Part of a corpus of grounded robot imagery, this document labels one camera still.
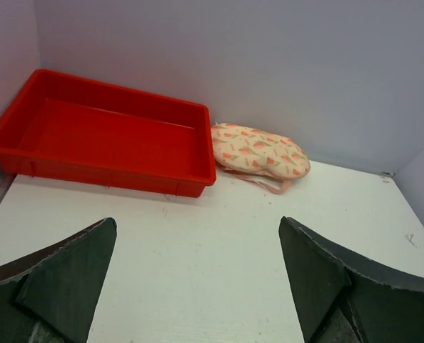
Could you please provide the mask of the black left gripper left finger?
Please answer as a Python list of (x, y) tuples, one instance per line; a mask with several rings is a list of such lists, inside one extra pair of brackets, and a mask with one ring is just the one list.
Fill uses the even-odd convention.
[(0, 342), (86, 342), (117, 238), (102, 219), (0, 266)]

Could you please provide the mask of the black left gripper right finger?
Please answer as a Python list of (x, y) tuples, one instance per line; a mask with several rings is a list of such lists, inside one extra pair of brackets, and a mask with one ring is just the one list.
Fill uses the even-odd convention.
[(424, 277), (284, 217), (281, 249), (305, 342), (424, 342)]

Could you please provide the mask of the floral mesh laundry bag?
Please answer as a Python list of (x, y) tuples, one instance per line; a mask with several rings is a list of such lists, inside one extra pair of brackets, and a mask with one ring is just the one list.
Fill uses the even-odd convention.
[(211, 127), (213, 155), (223, 172), (282, 194), (311, 170), (307, 154), (290, 138), (220, 123)]

